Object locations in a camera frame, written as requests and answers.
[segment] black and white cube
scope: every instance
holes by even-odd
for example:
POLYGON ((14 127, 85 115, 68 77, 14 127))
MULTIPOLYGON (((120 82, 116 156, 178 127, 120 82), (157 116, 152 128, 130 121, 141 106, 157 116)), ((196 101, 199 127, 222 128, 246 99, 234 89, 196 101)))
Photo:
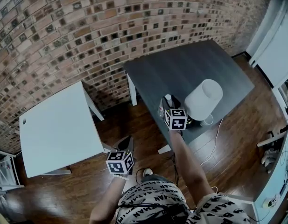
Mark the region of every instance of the black and white cube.
POLYGON ((171 109, 166 110, 164 122, 170 130, 185 130, 187 115, 185 110, 171 109))
POLYGON ((133 156, 127 152, 110 152, 106 164, 111 174, 127 174, 134 165, 133 156))

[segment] shoe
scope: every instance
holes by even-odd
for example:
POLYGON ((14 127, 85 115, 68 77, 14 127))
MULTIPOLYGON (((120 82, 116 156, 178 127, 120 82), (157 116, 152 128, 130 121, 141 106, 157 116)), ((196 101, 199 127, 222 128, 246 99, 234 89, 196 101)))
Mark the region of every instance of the shoe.
POLYGON ((143 177, 146 177, 146 176, 149 176, 149 175, 152 175, 152 174, 153 174, 152 169, 150 169, 150 168, 145 168, 145 169, 144 169, 144 172, 143 172, 143 177))
POLYGON ((279 154, 279 151, 278 150, 275 150, 273 151, 272 149, 269 149, 269 150, 266 150, 264 155, 263 155, 263 158, 261 159, 261 163, 264 164, 265 163, 265 160, 267 158, 275 158, 278 156, 279 154))
POLYGON ((272 163, 272 162, 275 162, 275 159, 274 158, 267 158, 264 162, 264 166, 266 167, 268 164, 272 163))

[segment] cable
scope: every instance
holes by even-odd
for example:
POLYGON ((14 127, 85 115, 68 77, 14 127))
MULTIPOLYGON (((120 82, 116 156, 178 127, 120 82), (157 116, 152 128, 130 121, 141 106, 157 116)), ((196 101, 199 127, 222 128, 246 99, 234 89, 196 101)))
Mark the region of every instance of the cable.
POLYGON ((266 216, 263 217, 260 221, 255 220, 254 218, 250 217, 249 215, 248 215, 248 217, 251 218, 251 219, 252 219, 253 221, 255 221, 255 222, 262 222, 262 221, 268 216, 269 213, 270 213, 270 211, 269 211, 269 212, 266 214, 266 216))
POLYGON ((146 168, 140 168, 140 169, 136 172, 136 174, 135 174, 135 181, 136 181, 137 184, 139 184, 139 183, 138 183, 138 180, 137 180, 137 178, 136 178, 137 175, 138 175, 138 172, 141 171, 141 170, 144 170, 144 169, 146 169, 146 168))
POLYGON ((9 161, 9 160, 11 160, 12 158, 16 158, 17 157, 17 155, 19 155, 19 154, 21 154, 22 153, 22 151, 20 151, 18 154, 16 154, 14 157, 11 157, 11 158, 9 158, 9 159, 7 159, 7 160, 5 160, 5 161, 2 161, 2 162, 0 162, 0 163, 4 163, 4 162, 7 162, 7 161, 9 161))
POLYGON ((217 188, 217 186, 211 187, 211 189, 213 189, 213 188, 216 188, 216 189, 217 189, 216 193, 218 193, 218 188, 217 188))
MULTIPOLYGON (((218 126, 218 132, 219 132, 220 125, 221 125, 222 122, 223 122, 223 119, 224 119, 224 118, 222 118, 222 120, 221 120, 220 123, 219 123, 219 126, 218 126)), ((215 136, 215 144, 214 144, 213 151, 211 152, 211 154, 210 154, 210 156, 208 157, 208 159, 206 159, 204 162, 202 162, 201 166, 202 166, 204 163, 206 163, 206 162, 211 158, 211 156, 212 156, 212 154, 213 154, 213 152, 214 152, 214 150, 215 150, 215 147, 217 146, 217 137, 218 137, 218 132, 217 132, 217 135, 215 136)))
POLYGON ((158 203, 135 203, 135 204, 121 204, 118 207, 161 207, 163 209, 169 208, 166 205, 160 205, 158 203))
POLYGON ((282 156, 283 156, 283 154, 286 153, 286 152, 287 152, 287 151, 283 151, 283 152, 281 153, 281 156, 280 156, 280 164, 281 164, 281 166, 283 166, 284 163, 285 163, 286 156, 285 156, 285 158, 284 158, 284 162, 282 162, 282 156))
POLYGON ((179 174, 178 174, 178 170, 177 170, 177 166, 176 166, 176 162, 175 162, 175 154, 173 154, 171 157, 166 158, 166 160, 171 159, 173 164, 174 164, 174 169, 175 169, 175 182, 176 182, 176 186, 178 187, 179 185, 179 174))

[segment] white lamp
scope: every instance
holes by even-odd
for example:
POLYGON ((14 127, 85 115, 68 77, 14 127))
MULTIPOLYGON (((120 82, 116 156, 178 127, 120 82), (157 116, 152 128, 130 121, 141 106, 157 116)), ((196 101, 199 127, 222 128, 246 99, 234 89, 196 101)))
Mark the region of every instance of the white lamp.
POLYGON ((222 87, 216 81, 206 79, 185 98, 184 106, 192 119, 204 120, 222 97, 222 87))

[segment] forearm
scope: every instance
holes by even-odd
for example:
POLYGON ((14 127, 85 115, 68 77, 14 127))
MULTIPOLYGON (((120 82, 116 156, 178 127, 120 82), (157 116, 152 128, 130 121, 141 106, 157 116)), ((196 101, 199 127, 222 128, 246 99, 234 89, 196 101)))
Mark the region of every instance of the forearm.
POLYGON ((197 162, 182 136, 177 132, 169 132, 173 151, 185 183, 207 180, 205 172, 197 162))
POLYGON ((101 200, 93 208, 90 224, 110 223, 122 195, 126 180, 115 177, 103 194, 101 200))
POLYGON ((174 131, 170 131, 169 135, 172 149, 176 156, 178 170, 180 171, 194 202, 197 204, 204 195, 212 193, 213 191, 207 181, 205 172, 194 157, 190 148, 185 144, 182 136, 174 131))

